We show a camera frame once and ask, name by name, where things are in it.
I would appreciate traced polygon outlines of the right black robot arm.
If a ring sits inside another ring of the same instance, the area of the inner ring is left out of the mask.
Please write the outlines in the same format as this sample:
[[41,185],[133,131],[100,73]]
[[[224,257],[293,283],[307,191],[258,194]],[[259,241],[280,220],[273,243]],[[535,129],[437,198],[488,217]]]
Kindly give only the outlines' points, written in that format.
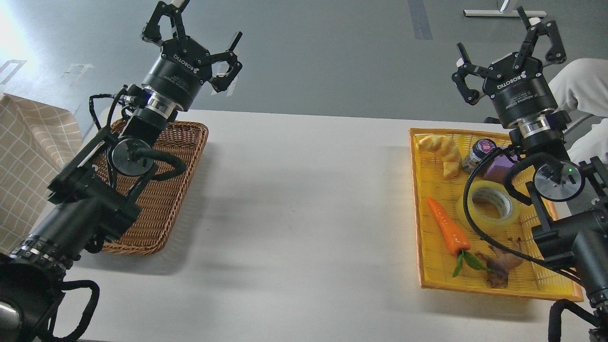
[[[558,300],[550,309],[550,342],[559,342],[562,312],[569,310],[592,325],[591,342],[607,340],[608,245],[607,168],[597,156],[571,162],[564,135],[571,122],[558,111],[543,69],[564,63],[566,54],[555,21],[531,18],[522,7],[517,14],[526,29],[518,51],[487,67],[474,65],[462,43],[461,60],[452,81],[467,104],[487,96],[499,123],[510,130],[511,145],[484,157],[465,183],[462,208],[473,231],[491,246],[567,277],[584,288],[592,312]],[[503,178],[508,194],[532,206],[540,224],[531,229],[541,258],[523,255],[491,238],[480,219],[470,214],[473,181],[480,170],[504,154],[518,160]]]

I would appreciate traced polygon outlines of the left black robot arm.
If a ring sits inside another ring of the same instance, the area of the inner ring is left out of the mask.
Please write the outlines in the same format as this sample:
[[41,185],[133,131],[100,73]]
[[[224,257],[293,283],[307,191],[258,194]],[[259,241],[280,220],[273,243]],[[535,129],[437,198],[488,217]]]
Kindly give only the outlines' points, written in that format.
[[114,95],[97,134],[50,182],[53,210],[9,255],[1,255],[1,340],[76,342],[89,327],[100,288],[94,281],[65,281],[82,251],[98,253],[115,242],[141,213],[136,204],[151,181],[167,181],[187,167],[154,145],[180,111],[188,111],[204,84],[226,91],[242,63],[235,48],[211,54],[185,33],[188,2],[159,1],[141,38],[159,46],[159,58],[141,85]]

